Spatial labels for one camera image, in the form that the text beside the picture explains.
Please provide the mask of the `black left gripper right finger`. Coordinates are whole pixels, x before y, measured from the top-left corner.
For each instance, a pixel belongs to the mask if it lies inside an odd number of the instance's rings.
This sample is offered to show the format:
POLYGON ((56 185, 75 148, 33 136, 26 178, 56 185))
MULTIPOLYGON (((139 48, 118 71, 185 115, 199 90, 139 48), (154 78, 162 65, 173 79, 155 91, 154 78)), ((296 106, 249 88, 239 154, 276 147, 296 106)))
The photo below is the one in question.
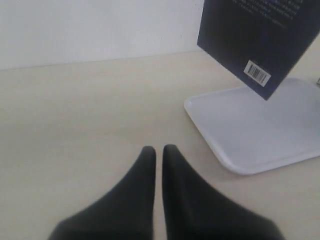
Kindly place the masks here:
POLYGON ((210 186, 173 144, 163 148, 162 199, 169 240, 282 239, 273 221, 210 186))

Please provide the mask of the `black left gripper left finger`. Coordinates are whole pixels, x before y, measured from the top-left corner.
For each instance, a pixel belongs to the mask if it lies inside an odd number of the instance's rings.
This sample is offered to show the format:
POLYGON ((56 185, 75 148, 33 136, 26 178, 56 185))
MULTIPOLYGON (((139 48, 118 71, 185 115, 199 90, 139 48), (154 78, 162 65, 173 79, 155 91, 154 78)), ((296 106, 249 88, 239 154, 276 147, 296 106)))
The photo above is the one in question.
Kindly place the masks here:
POLYGON ((142 148, 127 174, 102 198, 61 221, 50 240, 152 240, 156 151, 142 148))

